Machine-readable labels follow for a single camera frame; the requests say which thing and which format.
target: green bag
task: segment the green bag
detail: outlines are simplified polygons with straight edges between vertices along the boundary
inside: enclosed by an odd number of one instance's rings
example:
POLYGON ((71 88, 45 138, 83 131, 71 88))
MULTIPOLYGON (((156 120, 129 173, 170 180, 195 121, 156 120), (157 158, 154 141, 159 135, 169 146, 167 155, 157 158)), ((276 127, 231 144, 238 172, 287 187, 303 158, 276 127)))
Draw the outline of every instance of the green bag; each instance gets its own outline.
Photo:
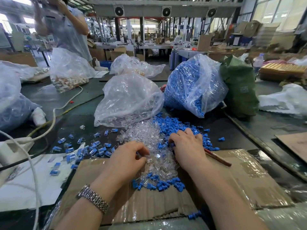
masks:
POLYGON ((259 101, 255 93, 253 67, 233 55, 220 62, 221 76, 229 88, 225 104, 238 118, 256 115, 259 101))

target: black cable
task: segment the black cable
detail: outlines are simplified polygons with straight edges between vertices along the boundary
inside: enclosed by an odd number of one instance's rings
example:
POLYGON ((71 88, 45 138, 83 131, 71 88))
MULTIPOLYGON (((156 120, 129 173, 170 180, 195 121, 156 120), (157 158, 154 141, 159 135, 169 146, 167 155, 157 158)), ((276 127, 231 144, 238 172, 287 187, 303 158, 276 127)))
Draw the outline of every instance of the black cable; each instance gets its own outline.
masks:
MULTIPOLYGON (((38 157, 39 155, 42 155, 42 154, 47 150, 47 148, 49 147, 48 139, 47 139, 45 136, 44 136, 43 138, 44 138, 45 141, 46 141, 46 146, 45 146, 44 149, 42 149, 39 153, 37 153, 37 154, 35 154, 35 155, 32 155, 32 156, 31 156, 31 159, 33 159, 33 158, 35 158, 35 157, 38 157)), ((17 162, 14 162, 14 163, 12 163, 12 164, 10 164, 10 165, 3 166, 3 167, 0 168, 0 172, 3 171, 3 170, 7 170, 7 169, 9 169, 9 168, 12 168, 12 167, 14 167, 14 166, 17 166, 17 165, 19 165, 19 164, 21 164, 21 163, 23 163, 23 162, 26 162, 26 161, 28 161, 27 158, 22 159, 22 160, 17 161, 17 162)))

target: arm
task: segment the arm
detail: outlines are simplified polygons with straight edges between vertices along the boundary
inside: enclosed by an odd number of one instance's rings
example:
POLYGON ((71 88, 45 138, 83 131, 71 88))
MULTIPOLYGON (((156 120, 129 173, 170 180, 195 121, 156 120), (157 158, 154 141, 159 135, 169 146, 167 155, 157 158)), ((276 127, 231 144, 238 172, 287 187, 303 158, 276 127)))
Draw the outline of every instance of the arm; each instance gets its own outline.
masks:
POLYGON ((201 134, 194 136, 187 128, 172 133, 169 141, 175 142, 176 159, 200 190, 218 230, 268 230, 206 158, 201 134))
MULTIPOLYGON (((101 198, 109 203, 115 193, 145 165, 146 158, 138 159, 136 151, 142 156, 149 151, 143 143, 131 141, 119 146, 108 160, 105 169, 90 185, 101 198)), ((80 198, 56 227, 56 230, 97 230, 102 219, 102 212, 90 201, 80 198)))
POLYGON ((50 34, 50 31, 46 27, 45 23, 42 21, 41 11, 38 3, 33 2, 34 5, 34 20, 35 20, 35 30, 40 36, 47 36, 50 34))
POLYGON ((85 21, 85 18, 83 15, 79 15, 79 16, 74 16, 69 9, 67 8, 65 2, 63 2, 62 0, 58 1, 58 7, 59 10, 66 15, 66 17, 71 21, 71 23, 73 24, 74 28, 77 30, 77 32, 79 34, 82 35, 87 35, 88 33, 88 27, 85 21))

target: white cable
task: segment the white cable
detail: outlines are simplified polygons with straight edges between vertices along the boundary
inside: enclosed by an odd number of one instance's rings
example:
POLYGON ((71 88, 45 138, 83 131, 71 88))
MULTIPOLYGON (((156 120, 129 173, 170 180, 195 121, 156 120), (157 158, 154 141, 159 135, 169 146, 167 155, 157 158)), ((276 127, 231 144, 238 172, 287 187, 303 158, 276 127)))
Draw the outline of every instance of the white cable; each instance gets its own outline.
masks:
POLYGON ((25 143, 28 143, 28 142, 31 142, 31 141, 36 141, 36 140, 38 140, 38 139, 40 139, 40 138, 43 138, 45 135, 47 135, 51 130, 52 130, 52 128, 54 127, 54 125, 55 125, 55 123, 56 123, 56 110, 61 110, 61 109, 63 109, 63 108, 65 108, 68 104, 69 104, 69 102, 71 101, 71 100, 73 100, 75 97, 77 97, 80 93, 82 93, 82 91, 83 91, 83 88, 81 87, 81 86, 79 86, 79 88, 81 88, 81 91, 79 92, 79 93, 77 93, 75 96, 73 96, 71 99, 69 99, 68 100, 68 102, 63 106, 63 107, 61 107, 61 108, 54 108, 53 109, 53 120, 52 120, 52 124, 51 124, 51 126, 50 126, 50 128, 44 133, 44 134, 42 134, 42 135, 40 135, 40 136, 38 136, 38 137, 36 137, 36 138, 33 138, 33 139, 30 139, 30 140, 22 140, 22 139, 20 139, 20 140, 17 140, 19 143, 21 143, 21 144, 25 144, 25 143))
POLYGON ((36 208, 35 208, 35 220, 34 220, 34 226, 33 226, 33 230, 36 230, 37 228, 37 224, 38 224, 38 212, 39 212, 39 207, 40 207, 40 203, 39 203, 39 193, 38 193, 38 183, 37 183, 37 176, 36 176, 36 172, 32 163, 32 159, 30 157, 30 155, 27 153, 27 151, 10 135, 6 134, 5 132, 0 130, 0 133, 5 135, 7 138, 11 139, 18 147, 20 147, 20 149, 26 154, 32 172, 33 172, 33 178, 34 178, 34 186, 35 186, 35 199, 36 199, 36 208))

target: wristwatch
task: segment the wristwatch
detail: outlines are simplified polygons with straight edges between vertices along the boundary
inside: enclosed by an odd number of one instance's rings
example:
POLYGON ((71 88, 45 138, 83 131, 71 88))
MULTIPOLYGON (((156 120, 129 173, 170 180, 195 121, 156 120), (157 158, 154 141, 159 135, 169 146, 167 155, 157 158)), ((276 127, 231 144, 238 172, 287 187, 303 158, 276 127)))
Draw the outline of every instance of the wristwatch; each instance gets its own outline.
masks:
POLYGON ((77 199, 81 197, 86 198, 88 201, 94 204, 95 207, 97 207, 103 214, 105 214, 109 208, 106 201, 104 201, 99 194, 90 188, 90 184, 83 186, 82 190, 76 196, 77 199))

